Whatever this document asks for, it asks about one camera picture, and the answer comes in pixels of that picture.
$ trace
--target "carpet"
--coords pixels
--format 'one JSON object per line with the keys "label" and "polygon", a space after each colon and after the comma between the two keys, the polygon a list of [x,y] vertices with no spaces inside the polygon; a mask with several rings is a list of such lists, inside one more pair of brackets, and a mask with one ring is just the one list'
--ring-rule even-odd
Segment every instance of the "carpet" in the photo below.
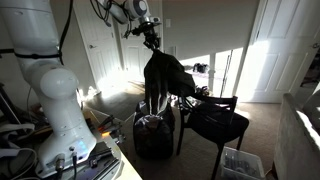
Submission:
{"label": "carpet", "polygon": [[[173,112],[176,118],[176,130],[174,132],[174,150],[176,151],[180,131],[180,115],[175,108],[173,108]],[[241,150],[259,156],[264,170],[267,172],[273,162],[280,105],[239,103],[236,112],[250,120]],[[191,129],[186,129],[179,156],[176,156],[174,151],[171,158],[166,160],[142,159],[136,155],[134,150],[132,120],[129,119],[122,128],[127,139],[125,143],[120,145],[120,148],[143,179],[210,179],[218,153],[214,143],[202,138]],[[235,148],[237,142],[236,139],[226,146]],[[218,171],[216,179],[220,179],[219,175],[220,172]]]}

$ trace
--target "handle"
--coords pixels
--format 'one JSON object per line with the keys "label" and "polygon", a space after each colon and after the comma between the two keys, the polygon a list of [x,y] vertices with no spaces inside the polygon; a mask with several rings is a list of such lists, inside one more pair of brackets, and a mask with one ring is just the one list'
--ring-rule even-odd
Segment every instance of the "handle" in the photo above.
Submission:
{"label": "handle", "polygon": [[93,45],[91,45],[91,44],[89,45],[89,48],[90,48],[90,49],[93,49],[93,48],[96,48],[96,47],[97,47],[97,46],[93,46]]}
{"label": "handle", "polygon": [[319,43],[314,43],[313,46],[312,46],[314,49],[318,49],[320,47],[320,44]]}

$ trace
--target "door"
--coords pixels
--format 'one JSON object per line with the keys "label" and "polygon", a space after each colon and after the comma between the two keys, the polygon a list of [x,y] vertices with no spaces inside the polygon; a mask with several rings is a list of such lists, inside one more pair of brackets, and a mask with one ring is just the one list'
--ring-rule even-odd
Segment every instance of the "door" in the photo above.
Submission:
{"label": "door", "polygon": [[121,70],[112,19],[111,27],[95,14],[90,1],[76,0],[74,10],[98,90],[116,85]]}
{"label": "door", "polygon": [[242,101],[278,103],[295,94],[320,43],[319,0],[268,0],[239,84]]}
{"label": "door", "polygon": [[[162,1],[148,0],[149,10],[152,17],[160,17],[162,23]],[[139,26],[139,21],[132,22],[132,29]],[[155,27],[156,33],[162,38],[162,24]],[[144,44],[144,35],[134,36],[130,34],[128,39],[123,38],[127,31],[127,25],[119,25],[119,35],[121,50],[123,54],[124,69],[127,72],[129,80],[144,82],[143,70],[152,56],[152,51]]]}

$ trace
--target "black backpack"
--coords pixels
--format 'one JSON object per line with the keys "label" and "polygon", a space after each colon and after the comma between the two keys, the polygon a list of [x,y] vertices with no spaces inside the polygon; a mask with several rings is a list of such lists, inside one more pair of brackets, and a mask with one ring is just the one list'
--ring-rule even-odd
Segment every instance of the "black backpack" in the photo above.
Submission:
{"label": "black backpack", "polygon": [[173,153],[173,131],[175,118],[170,104],[150,121],[150,115],[142,112],[145,102],[137,104],[133,122],[133,139],[136,153],[147,159],[169,158]]}

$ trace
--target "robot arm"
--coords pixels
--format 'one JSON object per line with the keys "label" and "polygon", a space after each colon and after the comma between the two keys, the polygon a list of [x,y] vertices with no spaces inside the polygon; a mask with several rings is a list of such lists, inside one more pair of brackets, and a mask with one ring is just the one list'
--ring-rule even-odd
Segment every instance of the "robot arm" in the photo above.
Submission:
{"label": "robot arm", "polygon": [[[139,20],[139,27],[131,30],[129,29],[125,33],[125,37],[128,38],[129,34],[132,33],[133,35],[139,36],[141,33],[145,36],[144,45],[147,46],[149,49],[155,50],[159,49],[160,47],[160,38],[154,31],[154,27],[160,24],[160,19],[157,17],[151,17],[149,12],[149,6],[146,0],[127,0],[124,1],[123,4],[119,4],[114,0],[94,0],[98,7],[101,6],[106,13],[110,13],[118,23],[120,24],[128,24],[130,21]],[[108,15],[106,18],[103,18],[100,12],[100,9],[97,11],[97,16],[104,20],[107,26],[110,26],[108,21]]]}
{"label": "robot arm", "polygon": [[[146,0],[127,0],[122,5],[114,0],[93,1],[97,3],[96,7],[105,9],[106,15],[110,13],[120,24],[138,19],[139,27],[130,30],[130,33],[143,33],[144,44],[148,48],[159,48],[160,41],[153,29],[159,25],[159,19],[150,17]],[[96,138],[86,125],[76,100],[78,79],[60,64],[60,43],[50,2],[0,0],[0,13],[11,37],[22,75],[37,94],[53,129],[53,133],[38,150],[36,174],[46,178],[56,173],[55,168],[58,166],[55,163],[60,162],[61,158],[66,168],[72,166],[74,152],[79,157],[77,163],[85,161],[95,147]]]}

